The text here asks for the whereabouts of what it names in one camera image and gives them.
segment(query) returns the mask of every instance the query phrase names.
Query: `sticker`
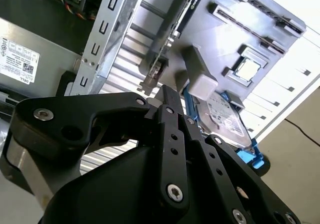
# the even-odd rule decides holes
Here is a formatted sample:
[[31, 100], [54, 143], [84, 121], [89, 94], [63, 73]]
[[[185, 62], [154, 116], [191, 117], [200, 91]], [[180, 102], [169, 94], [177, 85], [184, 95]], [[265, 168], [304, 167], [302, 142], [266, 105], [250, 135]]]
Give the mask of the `sticker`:
[[211, 117], [215, 123], [241, 137], [245, 136], [241, 129], [239, 118], [235, 115], [230, 104], [219, 94], [214, 93], [207, 103]]
[[0, 73], [25, 84], [34, 83], [40, 55], [0, 38]]

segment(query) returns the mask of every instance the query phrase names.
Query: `power supply label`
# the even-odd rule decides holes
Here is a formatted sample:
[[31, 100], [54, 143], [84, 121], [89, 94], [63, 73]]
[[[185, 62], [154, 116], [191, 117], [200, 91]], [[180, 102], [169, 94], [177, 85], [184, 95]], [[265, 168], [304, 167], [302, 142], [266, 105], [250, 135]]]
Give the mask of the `power supply label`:
[[40, 55], [0, 37], [0, 73], [25, 84], [34, 83]]

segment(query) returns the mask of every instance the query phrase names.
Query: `hard drive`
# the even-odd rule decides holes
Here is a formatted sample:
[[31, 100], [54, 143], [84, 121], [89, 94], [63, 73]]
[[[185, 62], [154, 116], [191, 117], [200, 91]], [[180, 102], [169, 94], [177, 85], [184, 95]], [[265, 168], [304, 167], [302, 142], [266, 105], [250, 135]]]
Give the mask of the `hard drive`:
[[239, 113], [227, 101], [214, 92], [207, 100], [196, 100], [198, 124], [206, 133], [216, 134], [238, 148], [250, 148], [251, 139]]

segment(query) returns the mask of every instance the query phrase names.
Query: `black cable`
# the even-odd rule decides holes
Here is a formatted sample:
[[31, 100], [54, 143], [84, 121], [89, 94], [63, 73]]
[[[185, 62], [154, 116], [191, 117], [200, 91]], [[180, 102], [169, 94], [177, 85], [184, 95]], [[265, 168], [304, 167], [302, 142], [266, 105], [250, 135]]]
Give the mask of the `black cable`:
[[318, 146], [320, 147], [320, 144], [319, 144], [318, 142], [316, 142], [313, 138], [311, 138], [308, 134], [306, 134], [306, 133], [302, 130], [301, 127], [299, 127], [297, 124], [293, 123], [292, 121], [288, 120], [287, 118], [285, 118], [285, 120], [286, 120], [288, 123], [294, 125], [296, 128], [298, 128], [299, 131], [302, 132], [303, 135], [305, 135], [310, 141], [312, 141], [313, 143], [315, 143], [316, 145], [318, 145]]

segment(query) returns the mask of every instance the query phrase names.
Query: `wire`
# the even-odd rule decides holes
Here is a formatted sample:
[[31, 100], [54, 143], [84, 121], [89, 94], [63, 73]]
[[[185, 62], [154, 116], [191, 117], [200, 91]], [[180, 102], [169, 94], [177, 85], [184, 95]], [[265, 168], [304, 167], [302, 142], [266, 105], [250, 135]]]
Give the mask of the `wire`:
[[299, 127], [297, 124], [293, 123], [292, 121], [288, 120], [287, 118], [285, 118], [285, 120], [286, 120], [288, 123], [294, 125], [296, 128], [298, 128], [299, 131], [302, 132], [303, 135], [305, 135], [310, 141], [312, 141], [313, 143], [315, 143], [316, 145], [318, 145], [318, 146], [320, 147], [320, 144], [319, 144], [318, 142], [316, 142], [313, 138], [311, 138], [308, 134], [306, 134], [306, 133], [302, 130], [301, 127]]
[[79, 18], [82, 18], [84, 20], [90, 19], [90, 20], [95, 20], [95, 16], [94, 15], [90, 15], [89, 17], [85, 17], [82, 14], [78, 13], [78, 12], [74, 12], [72, 10], [72, 7], [65, 1], [65, 0], [61, 0], [61, 2], [65, 5], [65, 8], [72, 14], [75, 14], [76, 16], [78, 16]]

